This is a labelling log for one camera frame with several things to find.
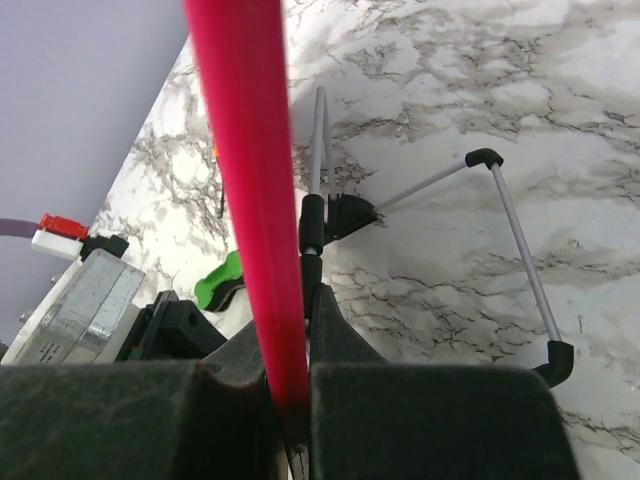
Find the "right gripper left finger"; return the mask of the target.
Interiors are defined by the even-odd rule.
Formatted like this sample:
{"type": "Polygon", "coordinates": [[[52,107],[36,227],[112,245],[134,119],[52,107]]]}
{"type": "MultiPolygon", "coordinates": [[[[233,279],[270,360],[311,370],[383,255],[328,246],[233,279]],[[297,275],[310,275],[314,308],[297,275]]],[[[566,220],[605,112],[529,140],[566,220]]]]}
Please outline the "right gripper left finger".
{"type": "Polygon", "coordinates": [[[5,479],[281,479],[256,331],[203,360],[5,366],[5,479]]]}

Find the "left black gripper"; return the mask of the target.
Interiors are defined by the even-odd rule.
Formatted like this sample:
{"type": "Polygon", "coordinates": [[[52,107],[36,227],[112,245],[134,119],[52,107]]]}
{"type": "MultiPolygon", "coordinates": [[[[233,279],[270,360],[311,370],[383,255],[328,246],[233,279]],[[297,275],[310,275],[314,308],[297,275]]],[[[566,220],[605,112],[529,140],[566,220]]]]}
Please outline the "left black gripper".
{"type": "Polygon", "coordinates": [[[117,359],[201,360],[226,341],[194,302],[168,290],[140,310],[117,359]]]}

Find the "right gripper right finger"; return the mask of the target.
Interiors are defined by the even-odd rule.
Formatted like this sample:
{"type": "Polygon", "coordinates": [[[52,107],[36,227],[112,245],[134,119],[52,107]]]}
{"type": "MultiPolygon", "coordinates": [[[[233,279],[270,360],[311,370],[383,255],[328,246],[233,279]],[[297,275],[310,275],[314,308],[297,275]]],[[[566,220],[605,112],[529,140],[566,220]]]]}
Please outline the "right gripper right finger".
{"type": "Polygon", "coordinates": [[[310,322],[315,479],[576,479],[552,389],[573,347],[533,369],[386,361],[320,285],[310,322]]]}

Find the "pink framed whiteboard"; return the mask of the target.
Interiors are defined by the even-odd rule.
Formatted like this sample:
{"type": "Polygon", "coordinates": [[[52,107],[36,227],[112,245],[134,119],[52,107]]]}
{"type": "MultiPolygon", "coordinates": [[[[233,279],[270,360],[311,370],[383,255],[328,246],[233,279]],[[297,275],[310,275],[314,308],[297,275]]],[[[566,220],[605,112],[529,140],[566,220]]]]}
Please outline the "pink framed whiteboard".
{"type": "Polygon", "coordinates": [[[191,41],[292,475],[309,477],[310,384],[282,5],[188,1],[191,41]]]}

